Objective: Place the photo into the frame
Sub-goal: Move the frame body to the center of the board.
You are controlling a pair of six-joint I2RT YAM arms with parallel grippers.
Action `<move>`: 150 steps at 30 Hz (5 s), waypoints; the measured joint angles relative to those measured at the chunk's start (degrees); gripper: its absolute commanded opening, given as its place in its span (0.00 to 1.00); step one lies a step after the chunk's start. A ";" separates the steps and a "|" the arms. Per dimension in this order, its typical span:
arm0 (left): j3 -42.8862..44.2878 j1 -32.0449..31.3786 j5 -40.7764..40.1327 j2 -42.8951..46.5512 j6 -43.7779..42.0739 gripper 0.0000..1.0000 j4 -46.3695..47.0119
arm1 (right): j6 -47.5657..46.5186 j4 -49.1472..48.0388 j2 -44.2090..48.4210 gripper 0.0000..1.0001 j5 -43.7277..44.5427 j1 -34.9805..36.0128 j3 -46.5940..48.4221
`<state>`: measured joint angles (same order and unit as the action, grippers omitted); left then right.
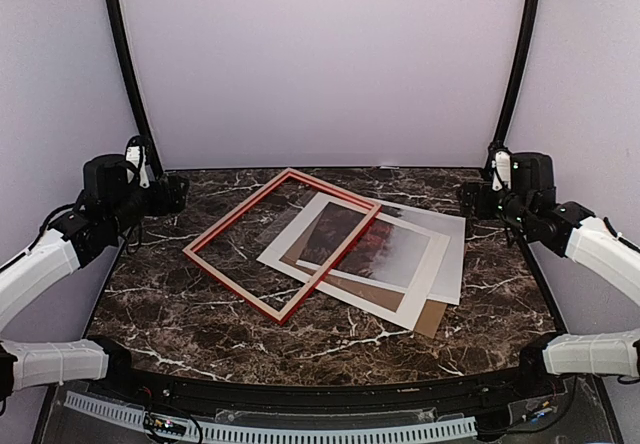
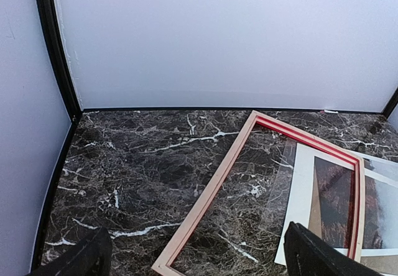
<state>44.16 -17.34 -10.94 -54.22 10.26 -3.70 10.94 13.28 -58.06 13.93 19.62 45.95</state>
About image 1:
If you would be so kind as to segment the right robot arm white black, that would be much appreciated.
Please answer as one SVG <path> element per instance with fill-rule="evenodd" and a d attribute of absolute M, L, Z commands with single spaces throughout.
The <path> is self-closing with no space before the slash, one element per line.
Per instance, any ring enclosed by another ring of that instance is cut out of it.
<path fill-rule="evenodd" d="M 494 152 L 490 176 L 461 186 L 464 216 L 497 219 L 507 233 L 540 243 L 554 254 L 603 278 L 633 303 L 639 301 L 639 247 L 608 218 L 585 206 L 556 199 L 553 161 L 538 152 Z M 639 332 L 550 333 L 525 347 L 510 388 L 521 398 L 534 396 L 549 376 L 592 374 L 639 381 Z"/>

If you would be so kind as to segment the red wooden picture frame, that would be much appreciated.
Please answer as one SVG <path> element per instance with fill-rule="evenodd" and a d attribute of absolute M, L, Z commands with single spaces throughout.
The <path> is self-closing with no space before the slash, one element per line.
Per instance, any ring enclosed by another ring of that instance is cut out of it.
<path fill-rule="evenodd" d="M 245 215 L 269 197 L 286 181 L 295 180 L 316 191 L 338 199 L 338 204 L 343 207 L 350 207 L 353 211 L 361 215 L 360 220 L 346 234 L 344 239 L 335 247 L 332 253 L 327 255 L 327 259 L 312 275 L 305 277 L 304 285 L 296 291 L 294 296 L 279 310 L 265 303 L 261 298 L 251 293 L 245 287 L 233 281 L 221 270 L 214 267 L 200 256 L 200 252 L 208 247 L 212 242 L 223 234 L 227 234 L 234 227 L 245 224 Z M 268 181 L 263 187 L 251 194 L 247 199 L 227 213 L 203 234 L 198 236 L 193 242 L 183 249 L 183 253 L 208 275 L 220 282 L 226 289 L 230 290 L 238 297 L 247 302 L 252 308 L 270 318 L 274 322 L 282 325 L 298 310 L 301 304 L 314 291 L 318 284 L 328 275 L 329 271 L 335 267 L 349 251 L 362 234 L 371 226 L 372 221 L 380 213 L 381 206 L 370 199 L 364 198 L 356 193 L 330 184 L 326 181 L 313 177 L 293 168 L 287 168 L 280 172 L 273 179 Z"/>

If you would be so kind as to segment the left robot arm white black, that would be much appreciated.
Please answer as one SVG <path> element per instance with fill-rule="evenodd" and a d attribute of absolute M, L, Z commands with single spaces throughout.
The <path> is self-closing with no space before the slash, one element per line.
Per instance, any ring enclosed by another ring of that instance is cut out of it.
<path fill-rule="evenodd" d="M 52 211 L 34 241 L 1 267 L 1 324 L 7 326 L 54 284 L 87 267 L 146 217 L 178 214 L 189 182 L 169 175 L 151 180 L 142 146 L 85 163 L 72 204 Z M 106 337 L 69 342 L 1 342 L 1 397 L 25 388 L 101 380 L 120 400 L 141 391 L 131 354 Z"/>

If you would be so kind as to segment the clear acrylic sheet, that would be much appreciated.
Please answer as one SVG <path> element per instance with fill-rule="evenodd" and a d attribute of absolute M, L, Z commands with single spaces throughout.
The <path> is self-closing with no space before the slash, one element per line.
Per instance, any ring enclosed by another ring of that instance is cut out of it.
<path fill-rule="evenodd" d="M 285 251 L 306 231 L 329 204 L 343 201 L 323 192 L 309 191 L 286 209 L 256 238 L 259 249 Z"/>

